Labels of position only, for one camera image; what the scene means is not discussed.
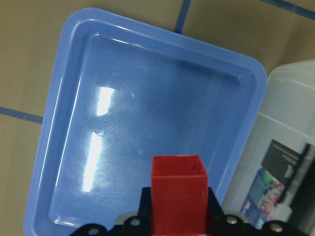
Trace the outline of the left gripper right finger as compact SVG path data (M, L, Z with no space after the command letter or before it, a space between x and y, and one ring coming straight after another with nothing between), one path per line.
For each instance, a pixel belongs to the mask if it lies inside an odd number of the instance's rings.
M208 206L207 206L207 219L219 218L223 215L223 210L212 190L208 187Z

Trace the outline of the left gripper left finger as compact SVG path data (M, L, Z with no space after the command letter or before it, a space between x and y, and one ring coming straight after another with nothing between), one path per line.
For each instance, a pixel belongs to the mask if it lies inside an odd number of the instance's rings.
M151 220L152 217L152 199L151 187L144 187L141 190L138 216Z

